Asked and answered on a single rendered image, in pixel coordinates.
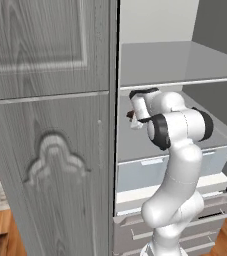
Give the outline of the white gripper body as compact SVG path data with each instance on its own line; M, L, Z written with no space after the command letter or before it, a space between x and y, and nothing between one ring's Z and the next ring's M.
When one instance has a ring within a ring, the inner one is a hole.
M139 130L139 129L142 129L144 126L143 123L139 122L138 120L136 119L133 119L132 122L131 122L131 128L133 130Z

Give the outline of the glass fridge shelf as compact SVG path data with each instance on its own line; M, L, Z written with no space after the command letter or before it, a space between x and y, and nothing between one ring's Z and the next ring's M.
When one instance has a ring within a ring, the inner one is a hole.
M120 87L227 80L227 54L192 42L123 44Z
M227 125L221 122L203 106L199 105L184 92L181 95L185 99L188 107L196 107L207 112L213 119L214 131L212 136L205 141L198 142L197 145L202 149L211 149L227 146ZM155 146L148 138L146 126L134 130L130 128L129 119L126 117L128 111L132 109L128 96L121 96L119 101L119 123L118 123L118 161L128 162L140 159L164 156L168 151L162 151Z

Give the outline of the translucent fridge crisper drawer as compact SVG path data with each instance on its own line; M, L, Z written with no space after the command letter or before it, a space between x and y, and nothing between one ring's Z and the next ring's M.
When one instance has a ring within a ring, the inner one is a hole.
M124 192L162 183L169 156L151 160L120 163L117 191ZM218 174L227 162L227 147L203 152L200 176Z

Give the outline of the grey fridge drawer front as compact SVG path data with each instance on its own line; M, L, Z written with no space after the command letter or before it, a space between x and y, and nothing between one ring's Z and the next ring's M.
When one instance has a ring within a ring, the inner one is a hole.
M151 237L147 237L145 239L138 239L131 241L124 235L122 238L117 238L115 234L115 220L121 221L124 218L114 217L114 248L113 252L118 255L123 255L125 253L130 253L134 251L139 251L142 247L144 247L148 242L151 241ZM180 237L179 243L180 246L190 255L197 256L203 253L207 253L210 249L215 245L215 241L217 239L217 235L219 233L219 229L215 231L209 231L205 233L200 233L188 237Z
M204 210L187 225L182 237L188 237L219 229L227 218L227 193L204 199ZM128 216L121 221L115 220L117 238L127 236L131 241L152 236L152 229L143 221L140 214Z

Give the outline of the open grey fridge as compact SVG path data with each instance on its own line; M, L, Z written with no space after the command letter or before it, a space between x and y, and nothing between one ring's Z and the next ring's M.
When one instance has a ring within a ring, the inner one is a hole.
M162 92L184 92L227 125L227 80L156 84L150 87L120 87L120 61L123 44L192 41L227 54L227 0L121 0L119 41L119 101L133 90L158 88ZM141 215L141 208L160 185L124 192L117 191L118 145L116 153L114 217ZM196 190L203 200L226 192L227 162L218 174L199 176ZM123 255L140 256L141 250Z

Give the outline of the grey wood door carved ornament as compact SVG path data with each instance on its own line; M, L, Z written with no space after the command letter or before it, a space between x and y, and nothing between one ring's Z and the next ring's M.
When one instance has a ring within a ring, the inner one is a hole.
M109 96L0 101L0 181L28 256L108 256Z

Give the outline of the plain grey wood panel door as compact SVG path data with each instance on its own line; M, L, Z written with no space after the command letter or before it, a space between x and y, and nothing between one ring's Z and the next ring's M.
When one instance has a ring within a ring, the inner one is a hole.
M0 99L109 88L110 0L0 0Z

